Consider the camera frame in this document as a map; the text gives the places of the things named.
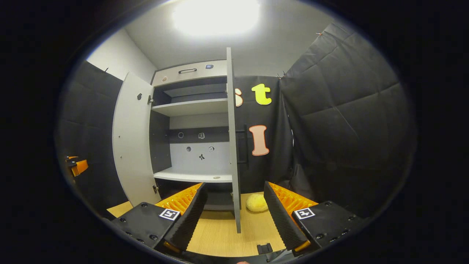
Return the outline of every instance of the white wall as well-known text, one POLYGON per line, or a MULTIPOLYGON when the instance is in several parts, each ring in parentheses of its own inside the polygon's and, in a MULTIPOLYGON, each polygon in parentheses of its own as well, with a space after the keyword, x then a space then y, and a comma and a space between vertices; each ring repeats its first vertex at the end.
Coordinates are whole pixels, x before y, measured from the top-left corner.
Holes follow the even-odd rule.
POLYGON ((135 45, 125 29, 121 29, 103 42, 86 59, 94 66, 124 80, 130 71, 150 83, 155 65, 135 45))

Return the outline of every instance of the black curtain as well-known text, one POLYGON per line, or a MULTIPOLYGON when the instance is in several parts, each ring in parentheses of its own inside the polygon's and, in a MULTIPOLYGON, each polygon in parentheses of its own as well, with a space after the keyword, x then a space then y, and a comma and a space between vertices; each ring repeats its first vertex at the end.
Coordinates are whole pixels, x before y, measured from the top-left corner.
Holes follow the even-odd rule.
POLYGON ((243 99, 243 104, 234 109, 236 130, 244 130, 245 124, 247 129, 255 125, 265 125, 265 145, 269 149, 266 155, 253 156, 252 133, 246 131, 236 134, 238 161, 246 161, 246 157, 248 161, 248 165, 242 163, 238 166, 241 193, 263 191, 266 180, 287 186, 291 175, 293 136, 279 89, 279 79, 240 76, 234 78, 234 88, 242 92, 243 99), (259 84, 270 88, 266 97, 271 98, 272 102, 268 105, 256 102, 255 93, 251 89, 259 84))
POLYGON ((86 159, 88 169, 75 177, 76 187, 102 216, 127 201, 114 165, 112 127, 122 81, 83 62, 64 91, 58 126, 58 151, 86 159))
POLYGON ((280 88, 295 139, 292 189, 362 217, 383 206, 412 163, 416 124, 404 85, 380 52, 334 22, 280 88))

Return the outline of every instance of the sticker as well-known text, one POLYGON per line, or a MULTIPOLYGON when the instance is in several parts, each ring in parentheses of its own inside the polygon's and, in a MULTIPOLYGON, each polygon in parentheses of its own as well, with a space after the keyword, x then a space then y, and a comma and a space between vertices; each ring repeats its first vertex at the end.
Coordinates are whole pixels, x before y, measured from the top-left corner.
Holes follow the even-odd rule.
POLYGON ((253 156, 262 156, 269 153, 269 149, 265 146, 264 131, 266 129, 267 127, 265 125, 255 125, 249 128, 254 141, 254 150, 252 151, 253 156))
POLYGON ((272 102, 271 98, 267 98, 265 93, 270 92, 270 88, 266 87, 264 84, 258 84, 251 88, 253 92, 256 93, 256 102, 261 105, 268 105, 272 102))
POLYGON ((234 99, 236 100, 236 107, 239 107, 242 105, 243 103, 243 100, 242 100, 242 97, 240 96, 242 93, 241 93, 241 90, 236 88, 234 90, 234 99))
POLYGON ((315 214, 313 213, 313 211, 311 211, 311 209, 309 207, 301 209, 301 210, 296 210, 296 211, 293 211, 293 212, 295 212, 298 219, 305 219, 305 218, 308 218, 308 217, 315 216, 315 214))
POLYGON ((179 213, 180 213, 179 211, 165 209, 159 216, 174 221, 176 220, 179 213))

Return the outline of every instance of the drawer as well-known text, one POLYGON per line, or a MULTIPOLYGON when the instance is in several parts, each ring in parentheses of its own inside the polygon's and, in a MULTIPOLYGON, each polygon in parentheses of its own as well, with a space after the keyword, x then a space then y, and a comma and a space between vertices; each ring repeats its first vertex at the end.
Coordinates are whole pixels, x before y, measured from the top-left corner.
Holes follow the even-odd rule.
POLYGON ((202 79, 210 77, 221 77, 227 75, 227 61, 206 61, 195 62, 174 66, 168 69, 157 70, 153 76, 151 85, 154 87, 176 83, 191 79, 202 79), (211 69, 207 69, 207 65, 213 65, 211 69))

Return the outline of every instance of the wooden floor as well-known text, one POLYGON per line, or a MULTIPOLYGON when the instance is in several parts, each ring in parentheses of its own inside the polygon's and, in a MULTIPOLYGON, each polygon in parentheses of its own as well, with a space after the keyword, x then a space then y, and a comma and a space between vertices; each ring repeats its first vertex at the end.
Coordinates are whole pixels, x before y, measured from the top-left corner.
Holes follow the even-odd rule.
MULTIPOLYGON (((270 243, 273 251, 285 248, 270 212, 251 212, 246 200, 251 194, 241 194, 241 234, 236 233, 236 222, 230 211, 203 211, 187 251, 211 256, 254 256, 257 245, 270 243)), ((132 209, 129 202, 108 211, 120 217, 132 209)))

